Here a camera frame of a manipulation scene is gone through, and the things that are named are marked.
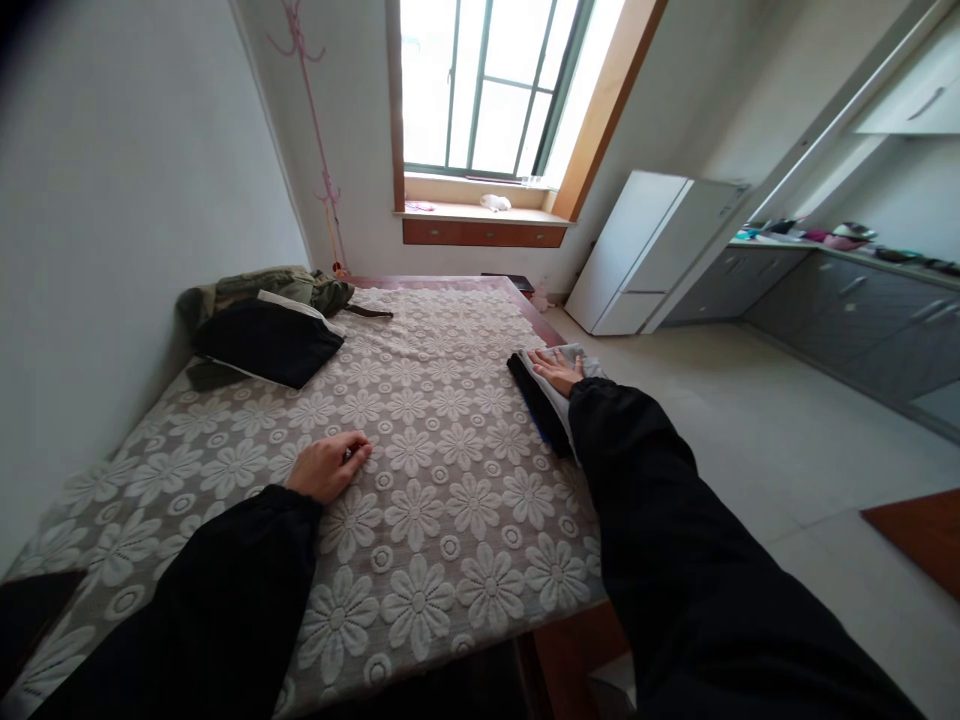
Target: black sleeve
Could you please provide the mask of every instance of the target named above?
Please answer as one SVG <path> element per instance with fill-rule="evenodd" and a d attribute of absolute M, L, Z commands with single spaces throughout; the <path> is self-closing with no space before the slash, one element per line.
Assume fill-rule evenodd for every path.
<path fill-rule="evenodd" d="M 268 486 L 203 525 L 150 603 L 32 717 L 268 720 L 310 592 L 321 512 Z"/>
<path fill-rule="evenodd" d="M 588 378 L 570 425 L 643 717 L 922 717 L 699 478 L 655 400 Z"/>

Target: floral bedspread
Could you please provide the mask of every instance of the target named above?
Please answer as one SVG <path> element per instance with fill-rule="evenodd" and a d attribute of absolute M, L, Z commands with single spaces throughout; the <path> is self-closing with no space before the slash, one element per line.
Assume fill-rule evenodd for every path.
<path fill-rule="evenodd" d="M 311 441 L 373 455 L 320 525 L 277 716 L 296 716 L 601 600 L 582 475 L 541 442 L 506 368 L 543 341 L 499 290 L 358 290 L 392 320 L 337 316 L 341 351 L 302 391 L 181 374 L 107 463 L 67 482 L 12 577 L 88 568 L 3 701 L 30 714 L 148 602 L 200 525 L 286 480 Z"/>

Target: cabinet handle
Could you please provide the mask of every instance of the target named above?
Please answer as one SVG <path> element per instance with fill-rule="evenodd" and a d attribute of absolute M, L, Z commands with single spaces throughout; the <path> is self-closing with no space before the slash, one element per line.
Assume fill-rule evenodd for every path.
<path fill-rule="evenodd" d="M 910 316 L 910 319 L 911 319 L 911 320 L 914 320 L 914 321 L 915 321 L 915 320 L 923 320 L 923 318 L 925 318 L 925 317 L 927 316 L 927 314 L 933 312 L 934 310 L 939 309 L 939 307 L 940 307 L 941 305 L 943 305 L 944 302 L 946 302 L 946 301 L 945 301 L 945 300 L 934 300 L 934 301 L 933 301 L 932 303 L 930 303 L 929 305 L 926 305 L 926 306 L 920 308 L 919 310 L 917 310 L 913 315 Z"/>
<path fill-rule="evenodd" d="M 946 316 L 949 315 L 950 313 L 956 312 L 957 310 L 960 310 L 960 305 L 947 305 L 947 306 L 946 306 L 943 310 L 941 310 L 940 312 L 936 312 L 936 313 L 934 313 L 933 315 L 931 315 L 930 317 L 928 317 L 926 320 L 924 320 L 924 321 L 923 321 L 923 324 L 924 324 L 924 325 L 933 325 L 933 324 L 934 324 L 937 320 L 939 320 L 940 318 L 946 317 Z"/>
<path fill-rule="evenodd" d="M 867 281 L 867 276 L 861 275 L 860 277 L 858 277 L 856 280 L 854 280 L 852 283 L 850 283 L 840 291 L 840 297 L 846 297 L 847 295 L 852 293 L 854 290 L 856 290 L 858 287 L 863 285 L 866 281 Z"/>
<path fill-rule="evenodd" d="M 923 105 L 920 106 L 920 109 L 917 110 L 913 115 L 907 118 L 907 120 L 916 120 L 918 117 L 923 115 L 931 106 L 940 99 L 940 96 L 943 95 L 947 89 L 943 86 L 938 87 L 933 91 L 933 95 L 930 96 L 930 99 L 927 100 Z"/>
<path fill-rule="evenodd" d="M 727 270 L 727 273 L 726 273 L 726 274 L 727 274 L 727 275 L 735 275 L 735 274 L 737 273 L 737 271 L 740 269 L 740 266 L 741 266 L 741 265 L 743 265 L 743 258 L 737 258 L 737 262 L 734 264 L 734 266 L 733 266 L 732 268 L 730 268 L 729 270 Z"/>
<path fill-rule="evenodd" d="M 776 260 L 773 260 L 763 270 L 757 273 L 757 277 L 760 277 L 761 275 L 765 275 L 768 270 L 773 270 L 779 264 L 780 264 L 779 258 L 777 258 Z"/>

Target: upper cabinet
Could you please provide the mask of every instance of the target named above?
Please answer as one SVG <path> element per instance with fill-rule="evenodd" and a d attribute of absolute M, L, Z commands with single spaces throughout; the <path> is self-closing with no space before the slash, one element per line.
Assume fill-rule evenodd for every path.
<path fill-rule="evenodd" d="M 960 133 L 960 7 L 890 78 L 854 127 L 858 133 Z"/>

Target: coat rack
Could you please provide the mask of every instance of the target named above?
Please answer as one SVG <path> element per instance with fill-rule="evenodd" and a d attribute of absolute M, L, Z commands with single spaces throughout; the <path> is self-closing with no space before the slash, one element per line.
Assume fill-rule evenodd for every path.
<path fill-rule="evenodd" d="M 300 27 L 300 3 L 303 0 L 294 0 L 290 3 L 288 0 L 279 0 L 283 5 L 284 14 L 287 18 L 287 29 L 290 31 L 290 49 L 284 50 L 279 43 L 270 37 L 267 33 L 267 40 L 273 45 L 274 49 L 284 57 L 293 57 L 294 54 L 300 58 L 300 70 L 303 73 L 303 84 L 307 89 L 307 99 L 310 101 L 310 112 L 313 116 L 313 129 L 317 137 L 317 147 L 320 148 L 320 160 L 323 163 L 323 188 L 324 194 L 319 195 L 313 190 L 313 196 L 323 203 L 324 212 L 327 214 L 327 229 L 330 231 L 330 244 L 333 246 L 333 274 L 337 277 L 344 277 L 349 273 L 347 265 L 347 253 L 343 248 L 343 237 L 340 235 L 340 218 L 337 214 L 337 208 L 340 204 L 340 188 L 334 191 L 333 179 L 330 177 L 330 171 L 327 169 L 327 156 L 323 152 L 323 138 L 320 136 L 320 121 L 317 119 L 317 108 L 313 101 L 313 88 L 310 86 L 310 75 L 307 73 L 307 62 L 319 63 L 326 55 L 326 47 L 320 48 L 317 55 L 310 55 L 307 52 L 306 40 L 303 37 L 303 30 Z M 331 210 L 333 211 L 333 222 L 330 221 Z M 337 253 L 337 245 L 340 246 L 340 253 Z"/>

